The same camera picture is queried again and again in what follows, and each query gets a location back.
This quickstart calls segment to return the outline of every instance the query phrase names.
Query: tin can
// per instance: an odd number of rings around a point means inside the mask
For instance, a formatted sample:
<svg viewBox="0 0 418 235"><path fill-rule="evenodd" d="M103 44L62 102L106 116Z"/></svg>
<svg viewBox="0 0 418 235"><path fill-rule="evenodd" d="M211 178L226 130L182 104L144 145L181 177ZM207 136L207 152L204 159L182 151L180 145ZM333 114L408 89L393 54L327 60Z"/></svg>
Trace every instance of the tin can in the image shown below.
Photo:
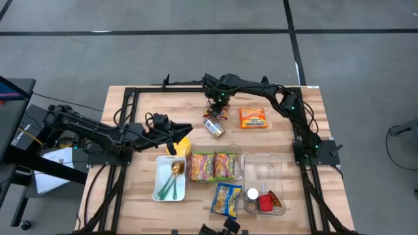
<svg viewBox="0 0 418 235"><path fill-rule="evenodd" d="M221 138L225 134L221 125L210 118L204 121L204 127L215 139Z"/></svg>

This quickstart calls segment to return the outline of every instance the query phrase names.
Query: orange snack box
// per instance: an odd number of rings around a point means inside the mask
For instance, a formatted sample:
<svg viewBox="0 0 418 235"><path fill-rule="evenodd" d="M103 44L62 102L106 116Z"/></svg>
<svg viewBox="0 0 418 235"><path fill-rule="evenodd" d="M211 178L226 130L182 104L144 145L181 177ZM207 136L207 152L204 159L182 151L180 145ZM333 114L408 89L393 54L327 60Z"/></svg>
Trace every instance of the orange snack box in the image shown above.
<svg viewBox="0 0 418 235"><path fill-rule="evenodd" d="M240 108L241 128L266 128L264 108Z"/></svg>

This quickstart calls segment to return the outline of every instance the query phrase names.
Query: wooden table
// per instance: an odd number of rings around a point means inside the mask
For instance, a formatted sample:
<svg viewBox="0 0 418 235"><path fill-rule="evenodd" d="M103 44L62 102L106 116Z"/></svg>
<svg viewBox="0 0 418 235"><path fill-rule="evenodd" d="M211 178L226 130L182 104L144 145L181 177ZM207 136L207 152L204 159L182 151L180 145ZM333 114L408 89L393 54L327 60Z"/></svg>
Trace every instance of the wooden table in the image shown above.
<svg viewBox="0 0 418 235"><path fill-rule="evenodd" d="M113 115L121 107L125 86L111 86L106 98L102 122L113 125ZM321 92L317 87L302 87L304 101L315 112L319 135L323 139L331 136ZM203 93L141 93L135 122L144 123L146 112L167 114L177 123L191 123L193 130L188 134L192 144L242 146L243 153L275 153L283 160L283 196L287 211L281 216L248 214L240 197L238 219L241 229L250 234L309 234L308 214L303 193L299 167L295 164L291 142L293 129L290 121L279 115L267 99L237 93L231 97L227 121L220 121L227 131L220 140L214 140L203 127L202 114L207 105ZM240 107L263 107L268 121L267 129L240 129L238 109ZM221 230L226 217L210 213L216 183L186 183L185 198L181 202L154 202L152 193L155 181L155 160L166 155L165 147L134 153L127 169L120 211L118 234L170 234L177 229L180 234L196 234L205 223L214 230ZM79 216L83 221L84 203L90 183L100 166L90 168ZM107 166L98 177L89 199L88 218L93 216L103 201ZM354 229L346 192L341 175L330 166L318 166L323 195L334 214L347 228ZM321 229L319 210L314 203L318 229ZM113 204L110 205L106 228L110 228Z"/></svg>

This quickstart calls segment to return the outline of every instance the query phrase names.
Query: small red container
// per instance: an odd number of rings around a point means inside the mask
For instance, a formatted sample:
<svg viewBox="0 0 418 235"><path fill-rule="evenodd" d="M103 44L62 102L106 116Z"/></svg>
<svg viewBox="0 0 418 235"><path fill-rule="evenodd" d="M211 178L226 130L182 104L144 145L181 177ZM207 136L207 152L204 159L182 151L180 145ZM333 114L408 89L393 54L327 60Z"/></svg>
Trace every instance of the small red container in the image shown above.
<svg viewBox="0 0 418 235"><path fill-rule="evenodd" d="M272 197L270 195L260 196L259 208L262 212L271 212L273 210Z"/></svg>

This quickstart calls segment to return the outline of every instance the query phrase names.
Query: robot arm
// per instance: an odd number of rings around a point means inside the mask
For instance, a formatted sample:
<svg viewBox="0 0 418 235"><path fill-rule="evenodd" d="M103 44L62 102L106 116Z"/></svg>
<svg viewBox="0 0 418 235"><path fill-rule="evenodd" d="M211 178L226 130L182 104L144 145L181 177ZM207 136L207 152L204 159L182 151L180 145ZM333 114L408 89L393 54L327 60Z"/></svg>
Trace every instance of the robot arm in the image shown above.
<svg viewBox="0 0 418 235"><path fill-rule="evenodd" d="M243 80L234 74L226 74L220 79L205 74L203 86L207 88L206 97L214 100L214 103L209 108L209 113L212 117L220 114L222 107L228 105L230 96L234 96L236 92L267 98L273 109L284 118L288 118L297 130L302 139L303 154L307 157L317 156L317 151L319 151L321 146L321 139L310 130L304 119L305 107L303 101L289 89L281 85L269 84L267 77L263 77L261 83L258 83ZM283 95L280 102L276 98L277 93Z"/></svg>
<svg viewBox="0 0 418 235"><path fill-rule="evenodd" d="M123 157L132 149L142 151L166 143L170 154L175 155L173 143L178 143L193 129L191 124L177 124L167 115L154 114L150 119L153 120L153 127L149 125L146 132L141 123L112 127L84 117L70 106L50 105L44 123L54 130L68 130L87 138L100 145L106 154L115 157Z"/></svg>

